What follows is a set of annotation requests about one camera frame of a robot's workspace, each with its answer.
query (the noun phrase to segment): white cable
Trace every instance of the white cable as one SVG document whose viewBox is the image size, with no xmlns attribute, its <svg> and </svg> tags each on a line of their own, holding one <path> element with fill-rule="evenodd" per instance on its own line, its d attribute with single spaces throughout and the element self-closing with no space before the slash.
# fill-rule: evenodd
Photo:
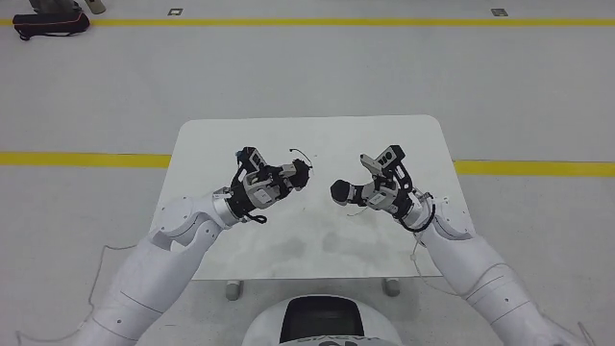
<svg viewBox="0 0 615 346">
<path fill-rule="evenodd" d="M 17 345 L 21 346 L 21 339 L 22 338 L 23 339 L 28 339 L 29 341 L 37 342 L 37 343 L 56 343 L 56 342 L 62 342 L 63 340 L 66 340 L 66 339 L 74 336 L 76 333 L 78 333 L 79 330 L 82 328 L 82 326 L 85 324 L 85 322 L 89 319 L 89 317 L 92 315 L 92 313 L 96 309 L 96 306 L 92 302 L 92 296 L 94 295 L 94 289 L 96 288 L 96 283 L 98 282 L 98 277 L 100 277 L 100 271 L 103 268 L 103 260 L 105 259 L 105 250 L 106 249 L 110 249 L 110 250 L 128 250 L 128 249 L 132 249 L 134 247 L 136 247 L 135 244 L 132 245 L 132 246 L 126 246 L 126 247 L 112 247 L 112 246 L 110 246 L 108 244 L 103 246 L 103 249 L 100 252 L 100 260 L 98 262 L 98 269 L 96 270 L 96 276 L 94 277 L 94 283 L 92 284 L 92 288 L 89 291 L 89 296 L 87 297 L 87 304 L 89 305 L 89 313 L 86 315 L 86 318 L 84 318 L 84 320 L 82 321 L 81 325 L 79 325 L 77 330 L 75 330 L 74 332 L 72 332 L 70 334 L 61 336 L 60 338 L 48 338 L 48 339 L 35 338 L 33 336 L 27 335 L 27 334 L 17 330 L 15 332 L 15 338 L 17 338 Z"/>
<path fill-rule="evenodd" d="M 517 274 L 517 272 L 512 267 L 510 267 L 510 265 L 508 265 L 506 263 L 499 262 L 499 263 L 492 264 L 491 267 L 487 268 L 480 275 L 478 280 L 474 284 L 472 284 L 472 287 L 470 287 L 470 289 L 468 291 L 466 291 L 466 292 L 464 292 L 462 294 L 457 294 L 457 293 L 452 292 L 452 291 L 443 290 L 443 289 L 441 289 L 439 287 L 436 287 L 433 284 L 430 284 L 429 282 L 427 282 L 427 279 L 421 273 L 421 269 L 419 268 L 419 265 L 416 262 L 416 248 L 418 247 L 418 245 L 419 245 L 419 241 L 417 239 L 416 243 L 414 244 L 414 249 L 412 249 L 412 255 L 410 256 L 410 259 L 414 263 L 414 267 L 416 268 L 416 272 L 419 274 L 419 277 L 421 277 L 421 281 L 423 281 L 424 284 L 428 285 L 429 287 L 433 288 L 434 290 L 438 290 L 440 292 L 452 295 L 454 297 L 464 297 L 464 296 L 472 293 L 474 291 L 474 289 L 479 285 L 480 280 L 482 279 L 482 277 L 484 277 L 492 268 L 495 268 L 497 266 L 506 266 L 510 270 L 512 270 L 513 273 Z M 580 329 L 580 333 L 583 334 L 583 338 L 585 338 L 585 342 L 587 342 L 588 346 L 597 346 L 596 341 L 594 340 L 594 338 L 592 338 L 592 335 L 587 331 L 587 329 L 585 329 L 585 326 L 581 322 L 578 322 L 578 328 Z"/>
<path fill-rule="evenodd" d="M 515 270 L 512 267 L 510 267 L 508 264 L 506 264 L 506 263 L 502 263 L 502 262 L 494 263 L 490 267 L 488 267 L 486 270 L 484 270 L 484 272 L 482 274 L 480 274 L 480 277 L 477 279 L 476 282 L 474 282 L 472 284 L 472 287 L 470 287 L 470 289 L 468 291 L 466 291 L 464 293 L 461 293 L 461 294 L 457 294 L 456 292 L 452 292 L 452 291 L 446 291 L 446 290 L 443 290 L 443 289 L 441 289 L 439 287 L 436 287 L 436 286 L 430 284 L 429 282 L 427 282 L 427 279 L 425 279 L 425 277 L 421 273 L 421 269 L 419 268 L 419 265 L 416 262 L 416 248 L 418 247 L 418 245 L 419 245 L 419 241 L 417 240 L 416 243 L 414 244 L 414 249 L 412 250 L 412 255 L 410 256 L 410 259 L 412 260 L 412 262 L 414 262 L 414 267 L 416 268 L 416 272 L 419 274 L 419 277 L 421 277 L 421 280 L 423 281 L 423 283 L 428 285 L 431 288 L 434 288 L 434 289 L 436 289 L 438 291 L 441 291 L 441 292 L 443 292 L 445 294 L 453 295 L 455 297 L 464 297 L 466 295 L 469 295 L 479 285 L 480 280 L 482 279 L 482 277 L 484 277 L 489 271 L 491 271 L 491 269 L 493 269 L 495 267 L 506 266 L 509 269 L 511 269 L 513 272 L 515 272 Z"/>
</svg>

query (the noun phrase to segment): robotic hand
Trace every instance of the robotic hand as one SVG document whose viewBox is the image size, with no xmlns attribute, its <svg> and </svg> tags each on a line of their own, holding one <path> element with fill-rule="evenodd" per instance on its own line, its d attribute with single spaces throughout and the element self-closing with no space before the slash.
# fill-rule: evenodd
<svg viewBox="0 0 615 346">
<path fill-rule="evenodd" d="M 180 297 L 205 252 L 223 230 L 308 183 L 310 167 L 301 160 L 268 165 L 254 147 L 237 153 L 230 187 L 202 198 L 181 197 L 161 209 L 160 226 L 141 239 L 115 275 L 111 288 L 78 333 L 75 345 L 129 346 Z M 171 250 L 172 242 L 184 246 Z"/>
<path fill-rule="evenodd" d="M 447 198 L 436 201 L 414 187 L 404 157 L 396 145 L 375 160 L 361 155 L 373 181 L 351 185 L 339 180 L 331 186 L 333 200 L 391 214 L 427 248 L 454 295 L 478 311 L 504 345 L 586 345 L 540 313 L 515 271 L 475 232 L 472 222 L 446 213 Z"/>
</svg>

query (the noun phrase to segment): gray floor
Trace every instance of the gray floor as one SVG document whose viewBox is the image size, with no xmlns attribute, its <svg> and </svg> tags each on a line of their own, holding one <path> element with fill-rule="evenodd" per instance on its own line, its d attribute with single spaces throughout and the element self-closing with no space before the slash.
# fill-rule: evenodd
<svg viewBox="0 0 615 346">
<path fill-rule="evenodd" d="M 17 329 L 56 336 L 79 324 L 101 246 L 132 244 L 147 231 L 148 207 L 156 204 L 163 176 L 163 170 L 0 168 L 0 206 L 7 217 L 0 254 L 11 254 L 0 258 L 0 301 L 11 308 L 0 311 L 0 343 L 14 344 Z M 460 180 L 477 229 L 523 276 L 541 308 L 569 329 L 583 322 L 599 345 L 610 344 L 615 181 Z M 106 256 L 94 302 L 125 256 Z M 432 282 L 445 286 L 440 278 Z M 238 345 L 263 309 L 315 292 L 374 306 L 393 320 L 408 345 L 498 343 L 463 301 L 418 279 L 403 280 L 403 293 L 394 299 L 381 293 L 379 280 L 251 281 L 234 303 L 223 291 L 220 282 L 190 284 L 143 344 Z"/>
<path fill-rule="evenodd" d="M 184 18 L 615 17 L 613 0 L 103 1 L 98 18 L 165 18 L 175 7 Z M 2 18 L 25 12 L 25 0 L 0 0 Z M 2 151 L 170 153 L 190 119 L 427 113 L 455 159 L 615 161 L 612 28 L 99 27 L 25 43 L 0 27 L 0 40 Z M 15 330 L 54 337 L 79 324 L 101 246 L 146 233 L 163 178 L 0 167 L 0 344 L 14 345 Z M 460 181 L 477 230 L 542 309 L 612 344 L 615 181 Z M 95 302 L 125 257 L 106 257 Z M 396 299 L 372 280 L 249 282 L 235 303 L 219 282 L 193 283 L 143 344 L 239 345 L 262 309 L 311 292 L 374 306 L 409 345 L 498 344 L 462 301 L 419 280 Z"/>
</svg>

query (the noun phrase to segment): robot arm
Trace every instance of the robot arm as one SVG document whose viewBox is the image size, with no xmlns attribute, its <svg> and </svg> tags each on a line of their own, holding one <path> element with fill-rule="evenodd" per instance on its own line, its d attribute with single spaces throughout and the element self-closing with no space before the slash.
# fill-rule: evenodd
<svg viewBox="0 0 615 346">
<path fill-rule="evenodd" d="M 237 163 L 230 187 L 202 198 L 181 197 L 161 209 L 160 226 L 138 242 L 75 345 L 135 345 L 182 295 L 223 230 L 239 222 L 265 223 L 266 217 L 251 212 L 267 209 L 308 183 L 309 167 L 300 160 L 274 167 L 257 149 L 246 147 L 237 153 Z M 182 248 L 171 249 L 173 242 Z"/>
<path fill-rule="evenodd" d="M 472 222 L 446 212 L 448 200 L 435 200 L 412 185 L 400 146 L 389 146 L 375 160 L 361 155 L 372 174 L 368 185 L 337 181 L 333 200 L 384 210 L 425 246 L 456 295 L 489 322 L 506 346 L 585 345 L 543 316 L 522 281 L 478 235 Z"/>
</svg>

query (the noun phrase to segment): black cable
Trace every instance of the black cable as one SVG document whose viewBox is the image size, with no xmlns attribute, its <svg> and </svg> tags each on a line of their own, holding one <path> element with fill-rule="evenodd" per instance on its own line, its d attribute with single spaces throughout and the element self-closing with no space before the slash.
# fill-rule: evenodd
<svg viewBox="0 0 615 346">
<path fill-rule="evenodd" d="M 298 152 L 300 152 L 300 153 L 301 153 L 301 155 L 303 155 L 303 156 L 304 156 L 304 158 L 306 159 L 306 161 L 309 161 L 309 168 L 311 168 L 311 170 L 312 170 L 312 171 L 314 170 L 314 165 L 311 163 L 311 161 L 309 160 L 308 156 L 307 156 L 306 154 L 304 154 L 304 152 L 303 152 L 303 151 L 299 150 L 298 148 L 289 148 L 289 149 L 288 149 L 288 151 L 289 151 L 289 152 L 291 152 L 291 153 L 292 153 L 293 151 L 298 151 Z"/>
<path fill-rule="evenodd" d="M 400 224 L 404 227 L 404 229 L 408 230 L 411 233 L 421 233 L 423 231 L 425 231 L 427 229 L 427 227 L 430 226 L 431 221 L 433 220 L 433 218 L 435 217 L 435 204 L 431 204 L 431 215 L 430 218 L 427 220 L 427 222 L 425 222 L 425 224 L 421 227 L 419 227 L 418 229 L 412 229 L 410 228 L 406 222 L 404 222 L 404 219 L 400 219 Z"/>
</svg>

